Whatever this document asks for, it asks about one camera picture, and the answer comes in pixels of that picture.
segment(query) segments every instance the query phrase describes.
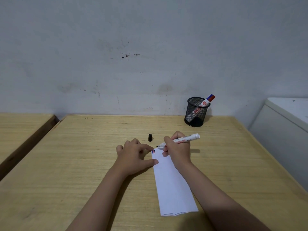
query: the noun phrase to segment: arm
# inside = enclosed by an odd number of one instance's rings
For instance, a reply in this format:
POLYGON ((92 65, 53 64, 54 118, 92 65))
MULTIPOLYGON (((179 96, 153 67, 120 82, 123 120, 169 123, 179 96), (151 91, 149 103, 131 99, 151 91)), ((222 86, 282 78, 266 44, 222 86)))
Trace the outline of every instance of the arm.
POLYGON ((164 138, 167 146, 164 156, 170 155, 174 166, 186 180, 214 227, 220 230, 269 230, 254 215, 249 213, 225 192, 220 190, 190 161, 190 143, 175 143, 172 140, 185 135, 176 132, 164 138))
POLYGON ((156 159, 140 159, 140 152, 143 150, 152 151, 153 148, 147 144, 141 144, 137 139, 126 141, 124 147, 117 146, 118 158, 116 162, 68 226, 67 231, 106 230, 115 198, 125 178, 158 163, 156 159))

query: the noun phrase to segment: person's left hand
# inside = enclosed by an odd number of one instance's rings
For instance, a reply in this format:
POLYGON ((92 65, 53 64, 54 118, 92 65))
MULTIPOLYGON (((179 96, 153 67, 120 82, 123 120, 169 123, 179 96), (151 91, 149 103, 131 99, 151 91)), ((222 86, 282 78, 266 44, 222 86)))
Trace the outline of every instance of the person's left hand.
POLYGON ((158 164, 158 160, 142 160, 141 154, 144 150, 152 151, 153 149, 148 144, 140 143, 138 139, 133 139, 132 141, 127 140, 124 147, 122 145, 116 147, 118 158, 114 166, 122 171, 125 177, 145 168, 152 167, 158 164))

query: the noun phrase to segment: white paper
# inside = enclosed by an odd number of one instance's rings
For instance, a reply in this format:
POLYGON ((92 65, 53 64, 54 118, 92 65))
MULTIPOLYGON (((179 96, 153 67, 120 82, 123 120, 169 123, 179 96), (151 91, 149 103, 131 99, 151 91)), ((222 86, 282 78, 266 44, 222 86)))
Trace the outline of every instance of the white paper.
POLYGON ((162 148, 155 148, 152 158, 158 160, 154 165, 154 175, 158 194, 160 214, 176 216, 187 212, 197 212, 198 208, 185 179, 173 165, 170 156, 163 156, 162 148))

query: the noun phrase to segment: black mesh pen holder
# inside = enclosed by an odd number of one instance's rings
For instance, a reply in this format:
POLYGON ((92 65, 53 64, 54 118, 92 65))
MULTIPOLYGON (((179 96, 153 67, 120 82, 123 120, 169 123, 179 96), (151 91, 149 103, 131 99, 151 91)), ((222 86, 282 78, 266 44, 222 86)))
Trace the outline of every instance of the black mesh pen holder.
POLYGON ((209 104, 207 107, 200 107, 199 105, 204 101, 201 97, 191 97, 187 100, 187 110, 184 121, 187 125, 192 127, 200 127, 203 125, 203 121, 206 115, 209 104))

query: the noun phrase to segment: wood grain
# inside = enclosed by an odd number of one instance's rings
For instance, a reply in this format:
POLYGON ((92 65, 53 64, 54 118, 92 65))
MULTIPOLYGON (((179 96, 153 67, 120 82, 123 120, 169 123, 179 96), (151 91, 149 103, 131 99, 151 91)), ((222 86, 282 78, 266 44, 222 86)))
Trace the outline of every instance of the wood grain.
POLYGON ((56 123, 52 114, 0 113, 0 180, 56 123))
MULTIPOLYGON (((207 117, 193 128, 182 116, 111 115, 67 116, 25 156, 0 182, 0 229, 65 230, 113 165, 118 144, 149 143, 152 134, 156 146, 176 130, 200 134, 191 142, 193 163, 270 229, 308 229, 307 193, 235 118, 207 117)), ((109 225, 213 230, 203 212, 160 216, 152 168, 125 181, 109 225)))

